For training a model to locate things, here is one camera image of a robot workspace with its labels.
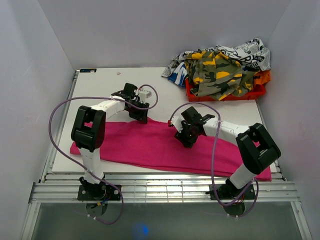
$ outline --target red plastic bin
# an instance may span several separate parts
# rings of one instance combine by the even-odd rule
[[[189,80],[185,80],[185,90],[186,90],[186,95],[188,97],[189,102],[212,102],[215,101],[212,97],[210,96],[201,96],[197,97],[195,96],[190,89],[194,87],[193,83],[189,83]],[[228,95],[226,96],[222,101],[237,101],[237,100],[255,100],[258,97],[264,95],[266,93],[266,88],[264,85],[256,85],[255,88],[248,92],[247,94],[243,96],[233,96],[233,95]]]

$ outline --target orange cloth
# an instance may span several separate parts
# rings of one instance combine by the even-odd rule
[[[259,71],[253,76],[253,87],[256,85],[266,84],[270,82],[270,70],[267,71]]]

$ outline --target pink towel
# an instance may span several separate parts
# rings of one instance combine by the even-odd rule
[[[106,122],[105,138],[100,148],[103,160],[163,171],[211,174],[211,155],[214,137],[199,136],[192,148],[183,147],[174,127],[149,118],[139,121]],[[79,155],[75,143],[71,154]],[[215,150],[214,174],[230,177],[243,163],[237,146],[219,139]],[[257,179],[271,181],[268,167]]]

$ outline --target camouflage shirt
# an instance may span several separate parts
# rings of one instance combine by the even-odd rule
[[[235,59],[219,51],[189,53],[184,61],[189,81],[195,88],[191,92],[197,97],[211,96],[216,101],[229,94],[241,97],[253,89],[253,76],[258,70],[243,71]]]

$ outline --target white wall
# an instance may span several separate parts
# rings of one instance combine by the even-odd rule
[[[37,0],[0,3],[0,238],[17,240],[74,70]]]
[[[290,0],[39,0],[74,69],[161,67],[185,50],[267,41]]]
[[[282,151],[281,170],[296,183],[314,239],[320,239],[319,43],[320,2],[292,0],[267,43],[272,81],[260,101]]]

